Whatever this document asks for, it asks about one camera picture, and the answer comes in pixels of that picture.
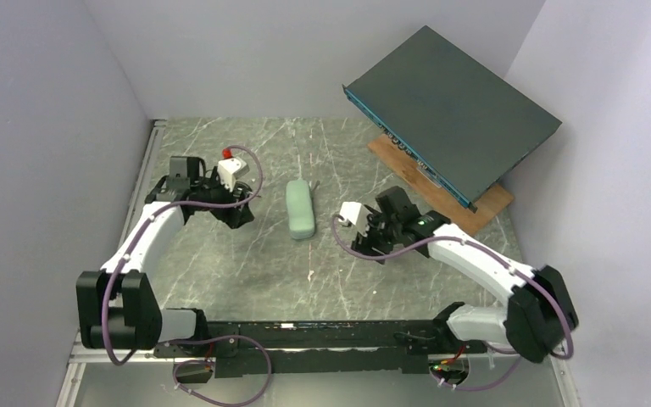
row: blue trim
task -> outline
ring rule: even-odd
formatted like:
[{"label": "blue trim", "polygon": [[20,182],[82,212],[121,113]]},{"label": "blue trim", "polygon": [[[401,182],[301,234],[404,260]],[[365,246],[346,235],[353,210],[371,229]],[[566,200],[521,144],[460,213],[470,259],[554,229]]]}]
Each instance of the blue trim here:
[{"label": "blue trim", "polygon": [[470,207],[470,201],[468,198],[463,195],[456,187],[453,186],[448,180],[443,178],[442,176],[438,175],[437,172],[432,169],[432,167],[420,156],[420,154],[416,153],[412,147],[408,145],[408,143],[404,142],[402,138],[400,138],[383,120],[381,120],[375,113],[373,113],[372,110],[368,109],[367,106],[363,102],[361,102],[358,98],[353,95],[352,92],[350,92],[347,88],[343,88],[343,91],[346,94],[346,97],[348,98],[349,101],[351,101],[355,107],[360,109],[363,114],[365,114],[368,119],[372,120],[374,123],[376,123],[378,126],[381,128],[385,129],[388,133],[392,134],[394,137],[396,137],[415,157],[417,157],[423,164],[426,165],[426,169],[428,172],[433,176],[434,180],[438,185],[441,187],[445,188],[450,192],[457,200],[458,203],[463,205],[465,208]]}]

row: white wall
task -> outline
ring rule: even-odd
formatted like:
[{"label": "white wall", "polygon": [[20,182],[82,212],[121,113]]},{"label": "white wall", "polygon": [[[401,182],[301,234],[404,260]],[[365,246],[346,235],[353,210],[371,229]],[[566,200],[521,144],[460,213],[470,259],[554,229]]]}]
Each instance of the white wall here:
[{"label": "white wall", "polygon": [[150,117],[358,116],[342,94],[429,25],[504,75],[544,0],[86,0]]},{"label": "white wall", "polygon": [[0,0],[0,406],[53,405],[149,123],[79,0]]},{"label": "white wall", "polygon": [[581,317],[584,405],[651,405],[651,0],[547,0],[506,78],[564,121],[508,187]]}]

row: wooden board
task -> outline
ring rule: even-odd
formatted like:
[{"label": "wooden board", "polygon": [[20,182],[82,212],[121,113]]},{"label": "wooden board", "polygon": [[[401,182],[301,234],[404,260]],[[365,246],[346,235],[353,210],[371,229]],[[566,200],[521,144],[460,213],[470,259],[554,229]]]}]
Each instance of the wooden board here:
[{"label": "wooden board", "polygon": [[436,186],[422,175],[418,171],[418,164],[415,160],[399,150],[385,134],[369,142],[368,148],[397,176],[408,182],[408,185],[419,193],[434,210],[446,215],[471,236],[513,202],[513,195],[499,184],[495,184],[476,201],[478,210],[472,213],[463,208],[448,191]]}]

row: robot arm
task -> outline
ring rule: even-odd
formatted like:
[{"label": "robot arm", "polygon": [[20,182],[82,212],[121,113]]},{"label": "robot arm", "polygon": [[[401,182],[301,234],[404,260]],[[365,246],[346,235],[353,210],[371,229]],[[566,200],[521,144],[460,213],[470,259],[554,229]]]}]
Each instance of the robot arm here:
[{"label": "robot arm", "polygon": [[458,340],[509,343],[533,362],[541,362],[562,342],[564,329],[552,305],[517,276],[516,270],[548,291],[563,310],[570,330],[577,327],[570,295],[562,276],[553,267],[536,270],[477,242],[435,211],[421,215],[400,187],[381,193],[376,202],[380,211],[355,202],[342,205],[341,223],[354,226],[358,232],[351,250],[365,256],[380,256],[382,263],[396,244],[409,246],[427,241],[415,250],[460,270],[504,306],[478,308],[454,303],[446,308],[436,321],[444,322]]},{"label": "robot arm", "polygon": [[[99,271],[85,271],[76,283],[81,340],[88,348],[103,348],[101,308],[106,282],[122,259],[127,270],[117,276],[110,299],[120,295],[122,306],[108,307],[108,330],[113,348],[151,349],[156,343],[177,339],[203,339],[208,335],[205,316],[199,309],[160,309],[148,275],[171,239],[197,211],[209,211],[217,220],[236,229],[253,220],[248,204],[210,208],[198,204],[233,204],[251,193],[239,181],[248,165],[230,155],[210,171],[198,157],[171,157],[169,174],[162,177],[146,198],[142,215],[114,256]],[[174,202],[194,205],[170,206]],[[142,227],[150,222],[149,227]]]}]

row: gray marble surface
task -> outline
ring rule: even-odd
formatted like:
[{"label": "gray marble surface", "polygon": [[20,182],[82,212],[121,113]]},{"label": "gray marble surface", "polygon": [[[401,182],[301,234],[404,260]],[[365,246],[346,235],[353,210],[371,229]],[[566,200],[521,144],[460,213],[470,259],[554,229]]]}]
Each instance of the gray marble surface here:
[{"label": "gray marble surface", "polygon": [[[378,134],[366,119],[170,120],[151,185],[166,174],[171,155],[197,155],[211,167],[229,144],[256,151],[265,182],[251,204],[254,222],[230,230],[209,214],[189,220],[151,278],[161,305],[201,308],[214,321],[427,319],[453,301],[496,305],[458,271],[415,252],[378,265],[336,245],[329,222],[342,201],[375,204],[377,193],[399,185],[421,212],[430,209],[368,150]],[[254,185],[251,167],[246,179]],[[317,232],[296,242],[288,235],[285,191],[300,176],[320,185]],[[348,241],[354,235],[341,233]],[[476,238],[520,260],[507,212]]]}]

